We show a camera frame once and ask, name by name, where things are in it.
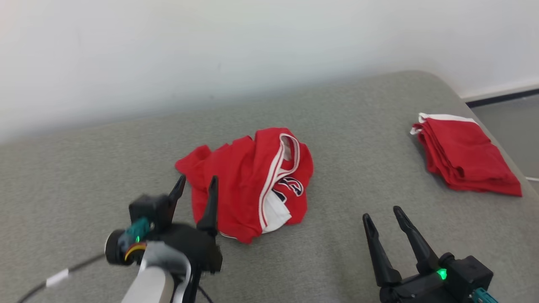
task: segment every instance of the gray tabletop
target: gray tabletop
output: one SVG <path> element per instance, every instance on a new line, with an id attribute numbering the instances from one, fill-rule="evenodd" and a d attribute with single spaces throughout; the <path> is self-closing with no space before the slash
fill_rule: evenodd
<path id="1" fill-rule="evenodd" d="M 309 210 L 301 224 L 251 245 L 218 236 L 222 272 L 201 280 L 215 302 L 377 302 L 365 212 L 393 266 L 404 277 L 416 273 L 393 205 L 438 255 L 472 254 L 493 270 L 490 292 L 501 302 L 539 298 L 537 193 L 503 151 L 524 197 L 447 189 L 426 171 L 422 147 L 408 133 L 418 112 L 474 118 L 438 78 L 402 72 L 1 146 L 1 301 L 14 302 L 102 251 L 108 234 L 129 224 L 127 205 L 143 192 L 168 192 L 179 176 L 175 161 L 195 147 L 217 148 L 274 126 L 310 148 Z M 175 220 L 193 221 L 189 186 Z M 100 261 L 32 302 L 120 302 L 136 271 Z"/>

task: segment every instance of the folded red cloth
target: folded red cloth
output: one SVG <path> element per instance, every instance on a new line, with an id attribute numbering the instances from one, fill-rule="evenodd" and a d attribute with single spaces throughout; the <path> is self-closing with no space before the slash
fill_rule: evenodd
<path id="1" fill-rule="evenodd" d="M 307 146 L 287 128 L 268 128 L 215 151 L 206 145 L 176 162 L 192 186 L 195 222 L 204 213 L 212 176 L 219 178 L 217 228 L 250 243 L 253 237 L 301 222 L 307 212 L 305 189 L 313 174 Z"/>
<path id="2" fill-rule="evenodd" d="M 450 188 L 522 197 L 520 182 L 473 119 L 420 113 L 410 133 L 425 148 L 428 171 Z"/>

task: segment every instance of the green led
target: green led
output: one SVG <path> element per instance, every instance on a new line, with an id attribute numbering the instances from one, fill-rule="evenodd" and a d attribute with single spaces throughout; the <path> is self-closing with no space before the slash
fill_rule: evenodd
<path id="1" fill-rule="evenodd" d="M 441 278 L 442 280 L 447 279 L 447 269 L 445 269 L 445 268 L 440 268 L 440 269 L 437 271 L 437 273 L 440 275 L 440 278 Z"/>

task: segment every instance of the white wall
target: white wall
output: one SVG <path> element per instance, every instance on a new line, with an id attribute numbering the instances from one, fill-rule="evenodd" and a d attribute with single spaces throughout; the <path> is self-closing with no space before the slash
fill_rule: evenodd
<path id="1" fill-rule="evenodd" d="M 539 84 L 536 0 L 0 0 L 0 141 L 403 69 Z"/>

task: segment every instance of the black baseboard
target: black baseboard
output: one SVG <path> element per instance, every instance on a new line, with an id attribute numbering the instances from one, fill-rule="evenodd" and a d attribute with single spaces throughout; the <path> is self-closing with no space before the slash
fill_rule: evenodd
<path id="1" fill-rule="evenodd" d="M 466 102 L 466 105 L 469 108 L 472 108 L 472 107 L 478 107 L 478 106 L 483 106 L 483 105 L 488 105 L 488 104 L 493 104 L 493 103 L 515 100 L 515 99 L 529 97 L 529 96 L 538 95 L 538 94 L 539 94 L 539 88 L 531 89 L 529 91 L 520 92 L 520 93 L 513 93 L 513 94 L 508 94 L 508 95 L 487 98 L 487 99 L 470 101 L 470 102 Z"/>

